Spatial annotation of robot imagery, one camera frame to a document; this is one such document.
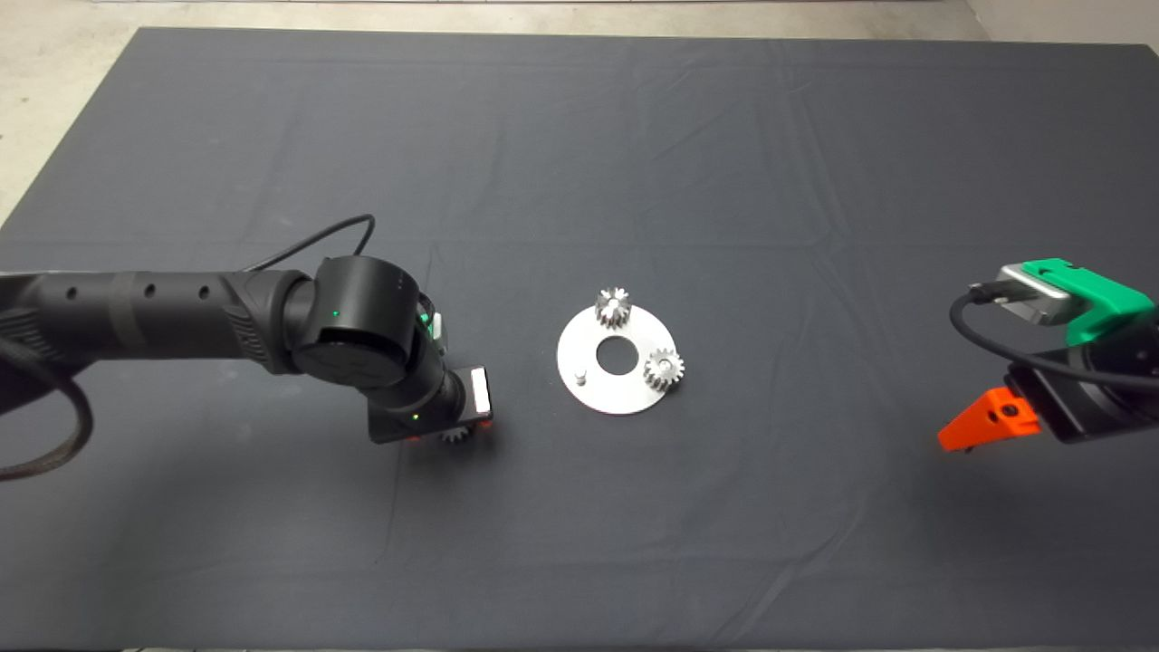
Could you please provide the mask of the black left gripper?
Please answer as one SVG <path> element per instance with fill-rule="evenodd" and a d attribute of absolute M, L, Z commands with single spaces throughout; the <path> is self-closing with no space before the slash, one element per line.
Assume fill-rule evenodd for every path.
<path fill-rule="evenodd" d="M 491 426 L 490 383 L 482 366 L 446 369 L 438 389 L 417 406 L 369 401 L 369 440 L 373 444 L 421 442 L 427 435 L 460 444 Z"/>

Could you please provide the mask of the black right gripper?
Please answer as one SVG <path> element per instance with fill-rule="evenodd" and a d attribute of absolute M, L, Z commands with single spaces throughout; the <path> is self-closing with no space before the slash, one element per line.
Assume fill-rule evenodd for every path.
<path fill-rule="evenodd" d="M 1100 437 L 1101 409 L 1089 386 L 1021 364 L 1007 368 L 1009 388 L 990 388 L 952 418 L 938 433 L 943 450 L 974 450 L 977 446 L 1040 433 L 1040 422 L 1063 444 Z"/>

